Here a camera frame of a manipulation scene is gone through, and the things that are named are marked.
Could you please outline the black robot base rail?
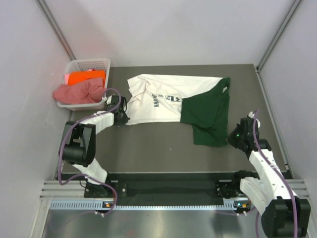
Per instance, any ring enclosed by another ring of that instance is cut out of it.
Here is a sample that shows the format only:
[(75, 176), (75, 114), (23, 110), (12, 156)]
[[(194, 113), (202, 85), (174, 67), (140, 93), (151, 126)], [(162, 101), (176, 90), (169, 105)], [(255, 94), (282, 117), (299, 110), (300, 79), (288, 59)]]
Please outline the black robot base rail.
[(118, 206), (223, 205), (242, 195), (240, 179), (258, 178), (256, 172), (110, 173)]

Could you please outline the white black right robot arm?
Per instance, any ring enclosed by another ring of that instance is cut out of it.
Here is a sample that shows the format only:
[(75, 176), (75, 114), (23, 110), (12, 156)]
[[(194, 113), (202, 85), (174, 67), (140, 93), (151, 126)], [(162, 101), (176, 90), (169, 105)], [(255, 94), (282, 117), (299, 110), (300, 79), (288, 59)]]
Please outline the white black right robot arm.
[(237, 196), (244, 194), (258, 211), (258, 218), (268, 238), (304, 238), (307, 235), (311, 206), (299, 198), (282, 175), (266, 139), (259, 138), (259, 121), (242, 118), (227, 138), (228, 144), (244, 152), (256, 169), (231, 184)]

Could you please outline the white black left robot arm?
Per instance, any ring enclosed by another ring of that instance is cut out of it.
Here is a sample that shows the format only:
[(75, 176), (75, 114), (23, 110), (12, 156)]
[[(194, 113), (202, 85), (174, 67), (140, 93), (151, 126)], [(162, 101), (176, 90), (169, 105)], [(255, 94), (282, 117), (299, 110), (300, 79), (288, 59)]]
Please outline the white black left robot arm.
[(96, 159), (96, 137), (106, 128), (126, 124), (129, 121), (126, 110), (126, 98), (111, 95), (106, 100), (105, 110), (65, 124), (58, 153), (62, 161), (83, 174), (86, 197), (108, 197), (113, 194), (108, 172)]

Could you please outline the white green ringer t-shirt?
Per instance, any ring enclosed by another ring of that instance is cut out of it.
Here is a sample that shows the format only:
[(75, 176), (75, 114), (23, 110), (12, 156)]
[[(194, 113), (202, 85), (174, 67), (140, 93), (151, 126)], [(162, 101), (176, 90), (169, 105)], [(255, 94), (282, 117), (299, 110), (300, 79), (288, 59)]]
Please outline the white green ringer t-shirt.
[(189, 124), (196, 145), (227, 144), (229, 77), (141, 74), (127, 80), (127, 125)]

